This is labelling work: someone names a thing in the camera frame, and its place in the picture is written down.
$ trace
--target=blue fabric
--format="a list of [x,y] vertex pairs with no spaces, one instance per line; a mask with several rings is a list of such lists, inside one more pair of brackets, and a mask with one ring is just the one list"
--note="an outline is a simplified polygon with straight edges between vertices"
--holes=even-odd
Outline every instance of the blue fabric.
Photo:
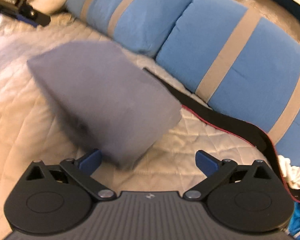
[[295,202],[295,211],[290,220],[288,231],[292,236],[295,236],[300,232],[300,203]]
[[[193,0],[162,46],[157,63],[195,93],[246,10],[233,0]],[[262,18],[208,104],[269,132],[299,76],[300,45]],[[278,150],[292,165],[300,165],[300,113]]]
[[[107,34],[109,20],[122,0],[93,0],[87,23]],[[192,0],[134,0],[122,14],[114,40],[125,48],[154,57]],[[67,0],[67,9],[80,17],[85,0]]]

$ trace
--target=round pad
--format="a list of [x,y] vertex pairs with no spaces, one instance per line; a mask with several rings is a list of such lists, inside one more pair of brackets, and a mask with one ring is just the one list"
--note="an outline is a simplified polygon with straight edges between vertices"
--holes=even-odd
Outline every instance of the round pad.
[[291,203],[289,195],[277,187],[254,189],[241,182],[217,188],[207,200],[216,220],[245,233],[264,233],[286,225],[293,211]]
[[92,206],[83,189],[66,183],[36,179],[19,189],[7,199],[5,215],[12,227],[28,233],[67,231],[84,220]]

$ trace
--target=ridged gray surface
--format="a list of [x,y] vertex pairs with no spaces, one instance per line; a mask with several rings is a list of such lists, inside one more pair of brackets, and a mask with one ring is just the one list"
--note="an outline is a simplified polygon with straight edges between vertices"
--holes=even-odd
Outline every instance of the ridged gray surface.
[[292,240],[284,232],[248,236],[212,220],[198,202],[177,192],[122,192],[115,201],[97,205],[78,227],[54,236],[14,232],[6,240]]

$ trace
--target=bed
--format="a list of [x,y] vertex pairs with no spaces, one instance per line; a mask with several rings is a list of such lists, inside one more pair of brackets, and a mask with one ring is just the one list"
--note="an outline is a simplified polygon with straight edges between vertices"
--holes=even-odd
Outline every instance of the bed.
[[[300,23],[273,1],[238,1],[258,9],[300,42]],[[11,231],[3,213],[4,202],[29,163],[41,159],[45,164],[56,164],[84,154],[61,131],[27,69],[26,60],[68,41],[107,39],[68,13],[53,16],[48,27],[38,29],[0,19],[0,240]],[[148,67],[204,105],[152,59],[123,50],[137,66]],[[247,142],[205,125],[182,109],[180,123],[157,141],[134,169],[122,171],[103,162],[92,177],[117,193],[176,190],[182,194],[205,179],[194,161],[194,154],[200,149],[238,164],[265,159]],[[300,187],[300,169],[294,168],[293,172],[291,184]]]

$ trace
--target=black plastic device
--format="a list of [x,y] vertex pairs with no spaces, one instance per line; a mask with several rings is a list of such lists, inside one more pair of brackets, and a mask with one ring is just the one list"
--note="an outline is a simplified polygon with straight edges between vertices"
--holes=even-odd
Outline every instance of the black plastic device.
[[47,26],[51,19],[27,3],[27,0],[0,0],[0,14],[29,23],[34,27]]
[[289,240],[294,204],[262,160],[195,157],[208,177],[186,191],[121,192],[92,179],[101,152],[59,165],[30,164],[4,206],[6,240]]

